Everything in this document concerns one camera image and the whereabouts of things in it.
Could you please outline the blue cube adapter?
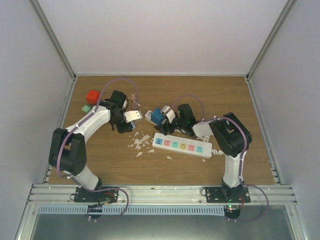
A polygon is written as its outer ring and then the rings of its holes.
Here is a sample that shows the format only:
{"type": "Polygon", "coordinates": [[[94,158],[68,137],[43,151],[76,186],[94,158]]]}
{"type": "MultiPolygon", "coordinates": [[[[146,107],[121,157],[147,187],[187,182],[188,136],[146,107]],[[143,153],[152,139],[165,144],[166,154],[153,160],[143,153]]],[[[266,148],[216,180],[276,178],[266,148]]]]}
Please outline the blue cube adapter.
{"type": "Polygon", "coordinates": [[[162,110],[160,108],[156,108],[151,113],[150,120],[156,125],[161,125],[165,120],[165,117],[162,114],[162,110]]]}

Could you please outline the pale blue charger plug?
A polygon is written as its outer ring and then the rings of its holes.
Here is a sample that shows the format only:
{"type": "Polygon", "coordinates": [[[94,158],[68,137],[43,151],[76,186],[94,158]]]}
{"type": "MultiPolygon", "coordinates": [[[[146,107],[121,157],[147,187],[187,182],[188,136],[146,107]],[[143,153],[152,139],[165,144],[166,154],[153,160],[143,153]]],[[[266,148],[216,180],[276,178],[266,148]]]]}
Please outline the pale blue charger plug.
{"type": "Polygon", "coordinates": [[[130,122],[130,125],[131,125],[132,130],[134,130],[136,128],[136,125],[133,121],[130,122]]]}

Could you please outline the white multicolour power strip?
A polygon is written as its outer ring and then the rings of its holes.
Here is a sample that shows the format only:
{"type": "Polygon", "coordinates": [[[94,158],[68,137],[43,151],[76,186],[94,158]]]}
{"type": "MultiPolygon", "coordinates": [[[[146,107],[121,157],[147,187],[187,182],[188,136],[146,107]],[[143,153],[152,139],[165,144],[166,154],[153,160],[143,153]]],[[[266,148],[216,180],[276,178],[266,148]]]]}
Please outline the white multicolour power strip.
{"type": "Polygon", "coordinates": [[[169,152],[209,159],[212,156],[223,156],[221,150],[213,149],[210,142],[204,142],[174,135],[163,135],[156,132],[152,141],[152,146],[169,152]]]}

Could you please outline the white charger with pink cable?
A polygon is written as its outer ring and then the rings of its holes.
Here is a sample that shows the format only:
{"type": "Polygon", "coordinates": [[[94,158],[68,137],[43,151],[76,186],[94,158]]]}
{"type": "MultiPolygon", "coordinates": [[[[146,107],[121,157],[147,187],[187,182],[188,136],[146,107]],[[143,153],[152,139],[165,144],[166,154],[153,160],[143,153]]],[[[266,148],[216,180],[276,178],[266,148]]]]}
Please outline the white charger with pink cable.
{"type": "Polygon", "coordinates": [[[132,109],[133,110],[137,110],[138,107],[141,107],[141,104],[138,102],[138,95],[132,94],[130,97],[125,97],[122,109],[126,110],[128,108],[128,106],[130,105],[130,102],[132,103],[132,109]]]}

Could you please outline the light green plug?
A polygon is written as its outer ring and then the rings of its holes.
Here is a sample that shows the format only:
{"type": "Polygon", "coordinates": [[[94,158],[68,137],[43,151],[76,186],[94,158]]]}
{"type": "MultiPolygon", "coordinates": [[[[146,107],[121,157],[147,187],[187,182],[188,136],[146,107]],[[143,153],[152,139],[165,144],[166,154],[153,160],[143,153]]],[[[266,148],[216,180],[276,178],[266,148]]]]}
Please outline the light green plug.
{"type": "Polygon", "coordinates": [[[82,111],[84,112],[84,113],[89,113],[90,111],[92,110],[92,106],[91,105],[85,105],[85,106],[83,106],[82,107],[82,111]]]}

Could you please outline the red cube socket adapter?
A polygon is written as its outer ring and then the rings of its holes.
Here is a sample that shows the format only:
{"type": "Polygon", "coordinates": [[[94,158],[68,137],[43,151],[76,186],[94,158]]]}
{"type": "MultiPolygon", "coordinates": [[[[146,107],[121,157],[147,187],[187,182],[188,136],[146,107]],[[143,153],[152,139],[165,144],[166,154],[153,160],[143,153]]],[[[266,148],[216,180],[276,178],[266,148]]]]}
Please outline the red cube socket adapter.
{"type": "Polygon", "coordinates": [[[99,97],[100,97],[100,92],[99,92],[99,91],[90,90],[90,91],[87,93],[85,99],[86,99],[86,101],[87,101],[87,103],[88,103],[89,105],[95,105],[95,104],[98,102],[99,97]]]}

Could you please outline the small white power strip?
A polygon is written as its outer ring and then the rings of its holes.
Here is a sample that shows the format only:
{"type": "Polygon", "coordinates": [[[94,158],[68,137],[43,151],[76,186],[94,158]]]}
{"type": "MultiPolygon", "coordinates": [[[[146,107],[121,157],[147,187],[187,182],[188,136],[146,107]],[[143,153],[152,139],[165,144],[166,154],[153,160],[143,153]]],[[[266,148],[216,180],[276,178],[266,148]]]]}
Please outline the small white power strip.
{"type": "Polygon", "coordinates": [[[148,111],[145,113],[145,115],[144,115],[144,118],[145,118],[148,122],[152,123],[153,125],[160,125],[160,124],[164,124],[164,123],[166,122],[166,119],[165,119],[165,118],[164,118],[163,121],[160,122],[160,123],[155,123],[155,122],[153,122],[153,121],[151,120],[152,113],[153,113],[152,110],[148,110],[148,111]]]}

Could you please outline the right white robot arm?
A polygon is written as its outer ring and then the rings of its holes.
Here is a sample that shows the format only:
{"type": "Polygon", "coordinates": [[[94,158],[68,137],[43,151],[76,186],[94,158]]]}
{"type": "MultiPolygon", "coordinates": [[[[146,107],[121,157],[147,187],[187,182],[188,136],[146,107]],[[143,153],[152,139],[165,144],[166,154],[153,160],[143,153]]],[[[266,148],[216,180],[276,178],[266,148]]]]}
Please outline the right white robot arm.
{"type": "Polygon", "coordinates": [[[212,120],[197,121],[189,104],[181,104],[178,112],[162,110],[166,121],[155,126],[152,146],[156,149],[209,159],[224,156],[221,186],[206,188],[208,202],[238,202],[245,199],[243,165],[252,135],[229,112],[212,120]]]}

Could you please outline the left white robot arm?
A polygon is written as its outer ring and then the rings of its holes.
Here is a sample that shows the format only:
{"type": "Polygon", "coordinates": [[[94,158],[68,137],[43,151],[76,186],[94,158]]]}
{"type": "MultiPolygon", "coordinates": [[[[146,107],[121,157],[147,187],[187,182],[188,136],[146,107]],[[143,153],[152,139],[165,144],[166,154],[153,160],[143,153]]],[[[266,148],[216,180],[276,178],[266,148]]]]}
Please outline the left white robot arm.
{"type": "Polygon", "coordinates": [[[100,179],[87,166],[86,142],[107,123],[120,134],[131,132],[133,125],[124,116],[127,107],[127,96],[115,90],[110,98],[99,100],[81,120],[65,129],[57,128],[52,134],[49,165],[86,189],[85,195],[92,202],[102,199],[103,189],[100,179]]]}

